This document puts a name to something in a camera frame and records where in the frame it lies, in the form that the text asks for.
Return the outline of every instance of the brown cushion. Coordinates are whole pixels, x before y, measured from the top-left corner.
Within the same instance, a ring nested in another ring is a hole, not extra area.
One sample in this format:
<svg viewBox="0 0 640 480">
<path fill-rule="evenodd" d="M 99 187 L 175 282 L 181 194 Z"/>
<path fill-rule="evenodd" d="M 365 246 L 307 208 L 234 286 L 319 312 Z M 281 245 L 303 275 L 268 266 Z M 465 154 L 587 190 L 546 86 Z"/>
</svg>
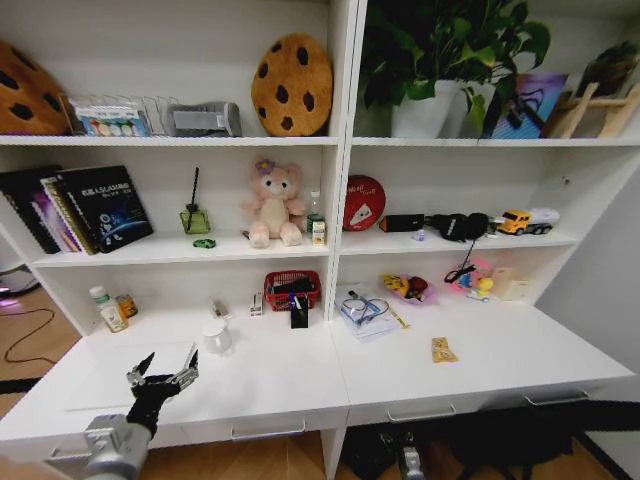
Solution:
<svg viewBox="0 0 640 480">
<path fill-rule="evenodd" d="M 282 37 L 267 51 L 251 85 L 262 126 L 278 137 L 307 136 L 331 112 L 333 74 L 322 45 L 304 33 Z"/>
<path fill-rule="evenodd" d="M 0 134 L 61 135 L 69 130 L 62 89 L 38 64 L 0 41 Z"/>
</svg>

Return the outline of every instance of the white desk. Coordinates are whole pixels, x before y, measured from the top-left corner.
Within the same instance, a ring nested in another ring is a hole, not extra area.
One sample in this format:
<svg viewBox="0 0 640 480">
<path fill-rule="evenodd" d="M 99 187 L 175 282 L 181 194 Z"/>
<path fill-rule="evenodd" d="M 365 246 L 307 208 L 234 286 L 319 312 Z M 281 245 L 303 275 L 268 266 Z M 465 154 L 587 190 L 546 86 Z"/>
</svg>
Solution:
<svg viewBox="0 0 640 480">
<path fill-rule="evenodd" d="M 111 334 L 101 326 L 81 339 L 7 414 L 0 422 L 2 453 L 42 461 L 54 448 L 64 455 L 82 447 L 82 432 L 96 415 L 129 408 L 68 410 L 70 394 L 96 362 L 114 347 L 139 345 L 142 360 L 154 343 L 197 340 L 210 315 L 202 308 L 140 303 L 129 329 Z M 349 402 L 329 325 L 321 309 L 311 312 L 310 328 L 297 330 L 290 329 L 287 312 L 232 319 L 233 354 L 221 358 L 200 349 L 200 378 L 165 404 L 152 447 L 229 440 L 232 429 L 251 435 L 296 430 L 303 422 L 307 430 L 344 428 Z"/>
<path fill-rule="evenodd" d="M 536 308 L 440 293 L 421 307 L 385 297 L 411 324 L 358 342 L 336 311 L 331 323 L 350 400 L 349 425 L 475 410 L 496 394 L 568 394 L 633 375 Z M 435 364 L 431 339 L 447 337 L 457 363 Z"/>
<path fill-rule="evenodd" d="M 229 440 L 232 430 L 296 430 L 304 421 L 307 430 L 321 430 L 326 470 L 335 472 L 347 425 L 388 421 L 389 414 L 427 418 L 451 413 L 451 405 L 472 411 L 496 395 L 592 390 L 632 375 L 531 306 L 448 295 L 438 301 L 420 308 L 392 300 L 411 327 L 370 344 L 355 340 L 337 312 L 323 322 L 320 309 L 310 328 L 293 331 L 287 313 L 231 320 L 233 354 L 201 350 L 200 378 L 162 409 L 152 447 Z M 105 352 L 139 345 L 142 360 L 154 344 L 196 340 L 209 315 L 143 299 L 140 307 L 128 330 L 114 335 L 100 327 L 80 340 L 7 414 L 0 452 L 45 461 L 54 448 L 61 455 L 82 448 L 82 432 L 96 415 L 128 410 L 68 410 L 70 394 Z M 434 336 L 449 339 L 458 363 L 432 363 Z"/>
</svg>

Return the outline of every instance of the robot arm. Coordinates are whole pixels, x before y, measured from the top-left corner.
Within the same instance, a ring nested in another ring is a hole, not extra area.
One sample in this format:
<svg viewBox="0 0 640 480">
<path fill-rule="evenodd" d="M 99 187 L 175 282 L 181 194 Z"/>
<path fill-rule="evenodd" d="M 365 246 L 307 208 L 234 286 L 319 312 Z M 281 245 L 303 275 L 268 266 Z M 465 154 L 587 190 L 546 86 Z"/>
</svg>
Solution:
<svg viewBox="0 0 640 480">
<path fill-rule="evenodd" d="M 84 436 L 91 449 L 85 468 L 87 480 L 136 480 L 147 458 L 148 445 L 158 429 L 164 402 L 198 378 L 198 352 L 175 375 L 144 377 L 154 354 L 127 373 L 136 398 L 129 414 L 101 415 L 93 419 Z"/>
</svg>

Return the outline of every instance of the white mug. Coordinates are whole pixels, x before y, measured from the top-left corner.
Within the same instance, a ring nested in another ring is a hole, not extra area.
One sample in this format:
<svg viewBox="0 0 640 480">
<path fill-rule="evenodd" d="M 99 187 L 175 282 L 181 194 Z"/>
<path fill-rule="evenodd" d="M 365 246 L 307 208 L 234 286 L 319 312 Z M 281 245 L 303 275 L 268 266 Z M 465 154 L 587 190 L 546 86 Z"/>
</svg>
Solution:
<svg viewBox="0 0 640 480">
<path fill-rule="evenodd" d="M 206 321 L 202 325 L 202 343 L 205 349 L 216 355 L 222 355 L 231 347 L 231 333 L 227 322 L 220 318 Z"/>
</svg>

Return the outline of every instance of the wooden easel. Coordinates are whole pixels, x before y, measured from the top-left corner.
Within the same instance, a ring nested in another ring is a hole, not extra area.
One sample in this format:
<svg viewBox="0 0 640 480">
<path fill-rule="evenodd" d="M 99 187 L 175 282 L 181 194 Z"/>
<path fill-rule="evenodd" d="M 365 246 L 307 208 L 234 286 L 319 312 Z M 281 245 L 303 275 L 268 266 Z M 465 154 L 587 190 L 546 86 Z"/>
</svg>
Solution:
<svg viewBox="0 0 640 480">
<path fill-rule="evenodd" d="M 573 100 L 569 99 L 571 92 L 564 92 L 545 128 L 548 132 L 546 136 L 571 138 L 588 108 L 605 108 L 607 114 L 598 138 L 617 137 L 640 105 L 640 83 L 629 90 L 627 98 L 621 99 L 591 99 L 597 88 L 597 83 L 590 83 L 584 95 Z"/>
</svg>

